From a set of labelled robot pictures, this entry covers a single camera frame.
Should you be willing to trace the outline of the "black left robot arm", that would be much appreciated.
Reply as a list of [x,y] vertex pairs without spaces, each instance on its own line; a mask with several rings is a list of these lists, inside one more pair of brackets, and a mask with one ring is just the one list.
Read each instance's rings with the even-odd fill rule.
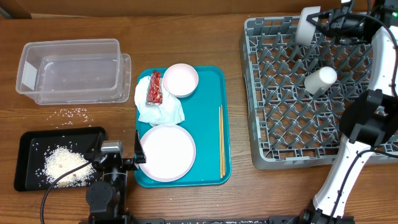
[[90,184],[86,191],[90,206],[88,223],[137,223],[125,206],[128,172],[139,170],[139,165],[146,163],[139,132],[135,133],[132,158],[123,157],[121,141],[105,141],[102,135],[98,136],[88,158],[94,170],[102,173],[102,178]]

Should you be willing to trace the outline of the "wooden chopstick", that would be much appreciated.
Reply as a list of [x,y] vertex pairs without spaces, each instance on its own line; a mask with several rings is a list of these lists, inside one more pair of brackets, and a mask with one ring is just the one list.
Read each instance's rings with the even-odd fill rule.
[[222,138],[223,138],[223,177],[225,176],[225,151],[224,151],[224,121],[223,121],[223,105],[221,105],[221,132],[222,132]]
[[222,124],[221,124],[221,107],[218,107],[218,122],[219,122],[219,147],[220,147],[220,179],[223,178],[223,138],[222,138]]

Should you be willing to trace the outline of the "white plastic cup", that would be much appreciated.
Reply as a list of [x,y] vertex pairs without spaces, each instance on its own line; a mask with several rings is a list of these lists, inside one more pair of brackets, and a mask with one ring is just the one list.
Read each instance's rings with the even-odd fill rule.
[[304,87],[314,95],[321,88],[327,90],[336,80],[337,72],[333,68],[322,67],[305,78]]

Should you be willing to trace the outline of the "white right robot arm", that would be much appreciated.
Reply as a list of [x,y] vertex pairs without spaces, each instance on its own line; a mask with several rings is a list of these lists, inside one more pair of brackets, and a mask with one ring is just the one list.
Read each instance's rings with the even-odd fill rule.
[[397,131],[397,1],[375,1],[367,14],[354,14],[354,1],[339,9],[306,7],[300,14],[295,42],[309,46],[316,30],[339,44],[371,44],[373,62],[368,89],[340,118],[337,159],[320,191],[296,223],[354,223],[345,217],[346,201],[368,159]]

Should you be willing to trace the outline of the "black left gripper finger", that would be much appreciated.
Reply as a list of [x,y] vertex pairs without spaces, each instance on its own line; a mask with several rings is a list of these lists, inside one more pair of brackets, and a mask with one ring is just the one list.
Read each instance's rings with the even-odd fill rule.
[[90,147],[85,151],[83,157],[85,159],[94,159],[96,153],[100,150],[101,144],[103,141],[103,132],[99,132],[98,135],[96,136],[96,139],[93,141],[93,143],[90,145]]
[[142,144],[140,142],[138,130],[136,130],[136,133],[135,133],[134,153],[135,153],[135,163],[136,164],[146,163],[146,155],[144,154]]

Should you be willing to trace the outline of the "grey plastic bowl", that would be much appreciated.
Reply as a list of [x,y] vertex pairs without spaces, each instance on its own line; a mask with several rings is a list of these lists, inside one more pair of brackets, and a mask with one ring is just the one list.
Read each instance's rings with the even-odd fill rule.
[[307,21],[307,16],[318,13],[320,10],[320,6],[305,7],[302,9],[295,33],[295,42],[297,44],[301,44],[306,47],[310,46],[316,27]]

